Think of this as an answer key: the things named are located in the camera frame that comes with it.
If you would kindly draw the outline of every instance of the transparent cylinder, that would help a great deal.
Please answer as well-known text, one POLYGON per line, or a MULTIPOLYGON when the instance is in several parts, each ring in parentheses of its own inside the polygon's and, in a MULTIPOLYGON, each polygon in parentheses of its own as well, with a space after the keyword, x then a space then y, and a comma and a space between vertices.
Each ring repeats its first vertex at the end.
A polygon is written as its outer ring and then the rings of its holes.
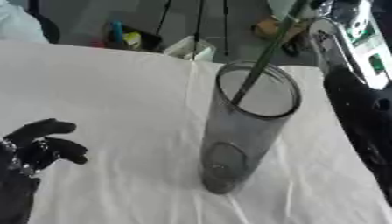
POLYGON ((252 174, 301 104, 296 82, 269 65, 240 105, 231 103, 255 63, 225 65, 213 91, 201 148, 201 178, 212 193, 228 193, 252 174))

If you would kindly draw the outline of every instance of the floor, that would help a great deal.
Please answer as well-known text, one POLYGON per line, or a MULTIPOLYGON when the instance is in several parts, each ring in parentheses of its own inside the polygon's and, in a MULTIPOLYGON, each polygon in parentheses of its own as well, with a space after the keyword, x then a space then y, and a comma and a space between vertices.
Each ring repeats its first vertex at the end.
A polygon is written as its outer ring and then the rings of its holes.
MULTIPOLYGON (((26 0, 10 0, 25 4, 26 0)), ((61 29, 61 44, 90 46, 102 36, 103 25, 121 20, 126 25, 155 32, 166 0, 41 0, 42 14, 61 29)), ((198 0, 172 0, 171 10, 161 31, 164 45, 170 46, 193 35, 196 28, 198 0)), ((229 56, 223 51, 223 0, 206 0, 201 36, 218 48, 215 62, 256 60, 268 42, 255 37, 250 26, 269 15, 264 0, 228 0, 229 56)), ((290 58, 277 52, 272 63, 278 65, 313 65, 314 57, 305 53, 290 58)))

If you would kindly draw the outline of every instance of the white cloth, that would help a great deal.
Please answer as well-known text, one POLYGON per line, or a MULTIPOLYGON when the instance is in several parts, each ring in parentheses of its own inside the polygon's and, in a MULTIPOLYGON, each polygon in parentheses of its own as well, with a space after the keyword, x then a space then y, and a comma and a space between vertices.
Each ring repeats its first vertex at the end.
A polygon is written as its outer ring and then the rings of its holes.
POLYGON ((48 43, 39 21, 5 0, 0 0, 0 39, 48 43))
POLYGON ((239 192, 198 177, 220 65, 162 55, 0 42, 0 134, 56 117, 90 162, 44 171, 31 224, 384 224, 391 211, 350 146, 317 68, 287 66, 304 95, 239 192))

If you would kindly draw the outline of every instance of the tripod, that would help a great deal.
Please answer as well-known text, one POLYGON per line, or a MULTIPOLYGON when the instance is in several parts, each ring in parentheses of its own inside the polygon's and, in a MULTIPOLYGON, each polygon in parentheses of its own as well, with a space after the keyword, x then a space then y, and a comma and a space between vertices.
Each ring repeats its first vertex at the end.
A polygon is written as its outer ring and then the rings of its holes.
MULTIPOLYGON (((197 53, 197 47, 200 42, 200 29, 201 29, 201 21, 203 18, 203 12, 204 12, 204 5, 206 3, 206 0, 199 0, 199 13, 198 13, 198 20, 196 24, 196 31, 193 34, 194 36, 194 46, 193 46, 193 60, 196 56, 197 53)), ((164 13, 161 17, 161 20, 159 22, 159 26, 157 28, 156 34, 158 35, 162 27, 165 23, 167 13, 169 12, 169 9, 172 7, 172 0, 167 0, 166 4, 164 5, 164 13)), ((228 0, 223 0, 223 15, 224 15, 224 21, 223 21, 223 36, 224 36, 224 41, 225 41, 225 56, 228 56, 228 0)))

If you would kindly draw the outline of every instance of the green stick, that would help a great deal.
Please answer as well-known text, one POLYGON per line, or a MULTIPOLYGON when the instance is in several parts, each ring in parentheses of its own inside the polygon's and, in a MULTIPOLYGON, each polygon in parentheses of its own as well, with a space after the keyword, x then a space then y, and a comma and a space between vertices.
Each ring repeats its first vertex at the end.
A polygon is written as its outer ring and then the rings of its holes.
POLYGON ((241 103, 245 94, 255 85, 257 80, 263 74, 265 68, 270 63, 270 60, 274 55, 274 51, 282 44, 282 40, 289 29, 297 22, 298 17, 307 4, 308 0, 297 0, 293 4, 289 14, 280 24, 275 39, 264 50, 258 61, 255 63, 255 66, 250 71, 248 78, 243 82, 240 90, 235 94, 232 100, 232 103, 235 106, 238 106, 241 103))

